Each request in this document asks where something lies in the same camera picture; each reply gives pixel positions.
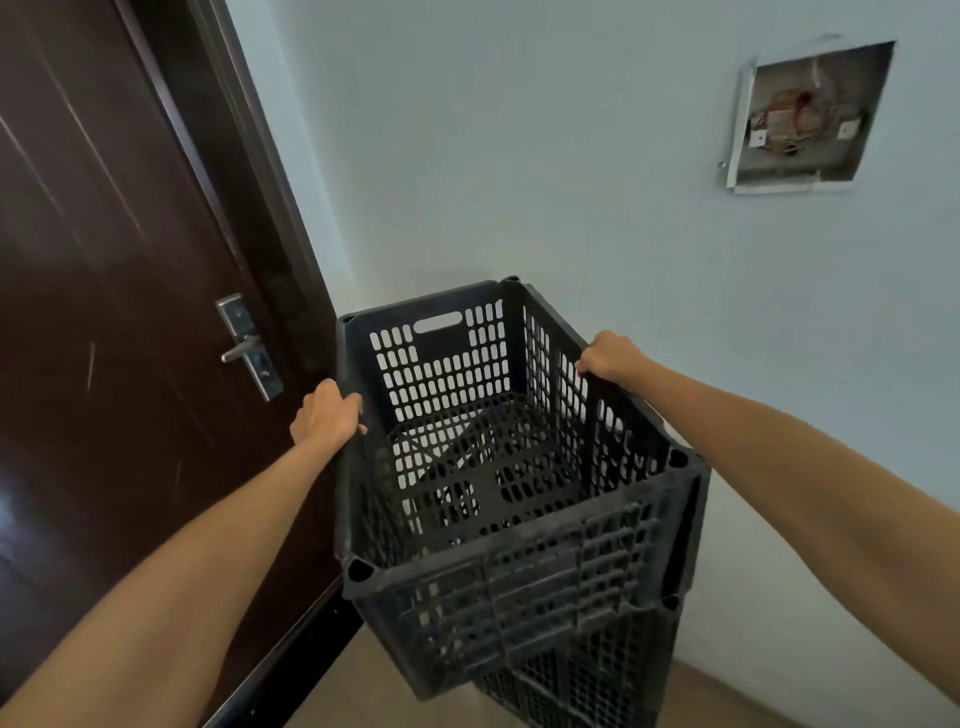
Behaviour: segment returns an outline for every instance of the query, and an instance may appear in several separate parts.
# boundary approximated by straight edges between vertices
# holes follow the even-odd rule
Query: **stacked crate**
[[[656,719],[709,469],[580,377],[584,345],[517,279],[340,320],[369,429],[338,465],[344,592],[420,699],[475,680],[540,728]],[[622,667],[654,643],[641,688]]]

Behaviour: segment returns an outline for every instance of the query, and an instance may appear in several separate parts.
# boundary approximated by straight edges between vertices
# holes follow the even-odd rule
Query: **right hand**
[[[580,355],[576,369],[578,374],[590,372],[637,394],[634,391],[636,375],[649,362],[650,359],[626,336],[601,331]]]
[[[321,449],[336,452],[355,432],[367,434],[360,425],[363,401],[360,395],[343,397],[333,379],[324,379],[316,391],[303,398],[303,407],[290,425],[290,434],[296,445],[316,444]]]

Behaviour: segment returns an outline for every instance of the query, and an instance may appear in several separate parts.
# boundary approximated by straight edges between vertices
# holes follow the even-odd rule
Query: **wooden door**
[[[214,303],[244,280],[108,0],[0,0],[0,703],[127,571],[289,447]],[[276,357],[282,352],[272,352]],[[315,489],[222,700],[337,573]]]

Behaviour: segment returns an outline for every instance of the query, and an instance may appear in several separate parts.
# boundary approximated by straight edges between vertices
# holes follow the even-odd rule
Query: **electrical box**
[[[727,187],[738,194],[849,188],[895,48],[825,36],[815,53],[751,61],[741,78]]]

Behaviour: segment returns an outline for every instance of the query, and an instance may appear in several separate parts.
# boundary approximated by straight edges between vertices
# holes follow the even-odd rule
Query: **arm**
[[[366,431],[359,411],[329,379],[307,395],[297,444],[117,584],[0,709],[0,728],[197,725],[310,486]]]
[[[960,704],[960,514],[795,417],[597,335],[577,363],[650,402],[868,629]]]

